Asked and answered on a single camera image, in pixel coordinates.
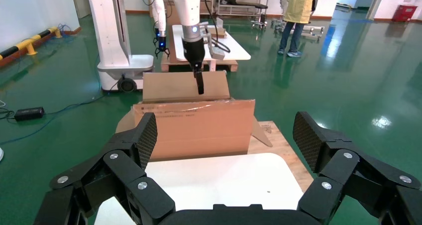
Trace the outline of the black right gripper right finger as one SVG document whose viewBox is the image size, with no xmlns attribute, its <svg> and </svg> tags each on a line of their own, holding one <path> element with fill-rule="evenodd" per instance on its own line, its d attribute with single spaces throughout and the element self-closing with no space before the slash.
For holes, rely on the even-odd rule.
<svg viewBox="0 0 422 225">
<path fill-rule="evenodd" d="M 364 153 L 307 112 L 296 113 L 293 139 L 316 174 L 298 202 L 299 211 L 326 225 L 348 196 L 381 225 L 421 224 L 422 185 L 416 177 Z"/>
</svg>

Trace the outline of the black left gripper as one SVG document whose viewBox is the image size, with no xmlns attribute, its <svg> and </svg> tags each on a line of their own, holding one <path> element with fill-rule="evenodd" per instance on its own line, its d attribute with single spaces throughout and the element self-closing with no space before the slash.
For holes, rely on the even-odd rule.
<svg viewBox="0 0 422 225">
<path fill-rule="evenodd" d="M 204 81 L 202 75 L 202 63 L 205 57 L 204 39 L 200 38 L 197 41 L 185 41 L 182 39 L 182 45 L 184 50 L 184 57 L 190 64 L 192 71 L 194 72 L 194 78 L 197 82 L 199 95 L 204 94 Z"/>
</svg>

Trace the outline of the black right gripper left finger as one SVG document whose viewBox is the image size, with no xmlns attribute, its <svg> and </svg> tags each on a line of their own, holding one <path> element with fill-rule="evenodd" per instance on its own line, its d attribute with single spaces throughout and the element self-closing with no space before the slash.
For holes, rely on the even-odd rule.
<svg viewBox="0 0 422 225">
<path fill-rule="evenodd" d="M 135 128 L 114 134 L 97 155 L 51 180 L 34 223 L 85 225 L 115 198 L 137 225 L 159 224 L 175 211 L 175 202 L 146 173 L 157 136 L 152 112 Z"/>
</svg>

